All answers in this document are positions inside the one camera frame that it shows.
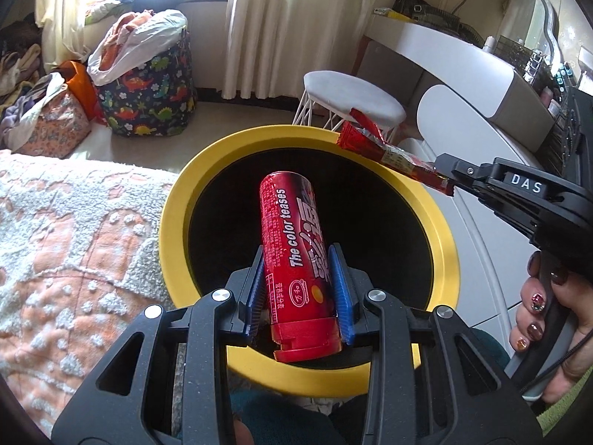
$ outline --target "stool cushion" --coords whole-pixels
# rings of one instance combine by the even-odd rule
[[[395,98],[352,75],[330,70],[310,72],[305,75],[305,90],[319,105],[326,103],[345,115],[357,108],[381,127],[397,127],[405,120],[405,110]]]

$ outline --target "metal screw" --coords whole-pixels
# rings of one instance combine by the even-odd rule
[[[212,293],[212,299],[214,301],[226,301],[231,297],[231,292],[229,290],[225,290],[222,288],[221,290],[216,290]]]
[[[437,314],[446,320],[453,316],[453,310],[449,306],[439,306],[437,308]]]
[[[158,318],[161,316],[162,308],[158,304],[152,304],[144,310],[144,316],[149,320]]]
[[[385,298],[387,297],[381,290],[370,290],[368,296],[371,301],[385,301]]]

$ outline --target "painted fingernail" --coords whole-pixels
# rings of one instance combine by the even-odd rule
[[[540,262],[541,252],[536,251],[531,255],[529,262],[527,263],[527,273],[530,276],[535,277],[540,272]]]
[[[529,342],[525,338],[519,338],[517,340],[517,351],[525,351]]]
[[[541,329],[541,326],[538,323],[531,323],[527,327],[527,334],[532,341],[539,341],[544,335],[544,330]]]
[[[562,286],[568,280],[568,271],[565,267],[557,267],[550,273],[550,280],[553,284]]]
[[[543,297],[539,293],[535,293],[531,297],[531,308],[536,313],[541,313],[544,310],[545,307],[546,307],[546,299],[545,299],[545,297]]]

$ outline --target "red candy wrapper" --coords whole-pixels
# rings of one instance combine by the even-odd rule
[[[262,240],[277,361],[321,358],[342,349],[311,183],[274,172],[260,184]]]
[[[367,159],[383,164],[400,174],[432,187],[447,196],[453,195],[453,184],[440,175],[434,167],[415,155],[388,144],[379,127],[370,118],[353,108],[350,115],[357,122],[343,123],[337,144],[345,151],[362,155]]]

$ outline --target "blue gripper pad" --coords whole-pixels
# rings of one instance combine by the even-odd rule
[[[352,345],[355,338],[355,310],[359,302],[339,244],[330,246],[328,261],[340,334],[344,343]]]
[[[247,317],[245,319],[245,332],[254,337],[259,330],[262,309],[266,302],[266,279],[264,274],[263,256],[257,263],[256,275],[253,280],[253,287],[247,297]]]

